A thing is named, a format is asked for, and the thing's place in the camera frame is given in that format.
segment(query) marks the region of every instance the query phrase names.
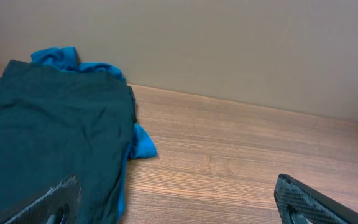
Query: wooden tabletop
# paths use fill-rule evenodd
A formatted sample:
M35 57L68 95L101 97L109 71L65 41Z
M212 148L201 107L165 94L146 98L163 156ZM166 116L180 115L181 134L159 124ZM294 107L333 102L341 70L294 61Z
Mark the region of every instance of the wooden tabletop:
M358 123L132 87L158 157L128 162L121 223L280 223L280 173L358 212Z

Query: folded garment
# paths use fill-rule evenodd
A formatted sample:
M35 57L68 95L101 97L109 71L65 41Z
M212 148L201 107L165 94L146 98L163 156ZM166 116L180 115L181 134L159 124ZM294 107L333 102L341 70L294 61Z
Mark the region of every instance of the folded garment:
M77 175L77 223L116 223L132 90L109 72L10 61L0 78L0 212Z
M74 47L51 47L48 49L39 50L31 55L31 59L32 63L50 65L53 68L64 72L109 72L112 76L121 80L125 80L120 69L116 68L114 65L100 62L78 64L77 54ZM135 105L135 98L132 97L132 100L133 104ZM139 124L135 124L131 143L128 145L127 150L124 153L124 158L121 165L122 179L121 188L119 191L119 200L117 202L119 217L121 217L125 210L124 183L127 159L146 159L155 157L156 155L157 150L149 135Z

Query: brown wooden surface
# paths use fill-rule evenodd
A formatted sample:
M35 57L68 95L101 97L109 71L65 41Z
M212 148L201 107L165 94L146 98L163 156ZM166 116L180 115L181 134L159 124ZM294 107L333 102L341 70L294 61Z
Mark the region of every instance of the brown wooden surface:
M121 223L280 223L279 173L358 212L357 123L132 87L158 157L128 163Z

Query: table surface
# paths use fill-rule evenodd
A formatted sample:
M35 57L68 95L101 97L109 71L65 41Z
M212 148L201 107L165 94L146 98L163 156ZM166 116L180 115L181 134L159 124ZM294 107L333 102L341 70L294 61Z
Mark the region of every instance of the table surface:
M128 162L120 223L280 223L280 173L358 212L358 123L132 87L158 157Z

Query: wooden table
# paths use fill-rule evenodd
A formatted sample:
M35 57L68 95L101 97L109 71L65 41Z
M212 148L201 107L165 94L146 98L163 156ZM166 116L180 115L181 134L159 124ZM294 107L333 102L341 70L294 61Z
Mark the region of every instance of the wooden table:
M121 223L280 223L280 173L358 212L358 123L132 87L158 157L128 163Z

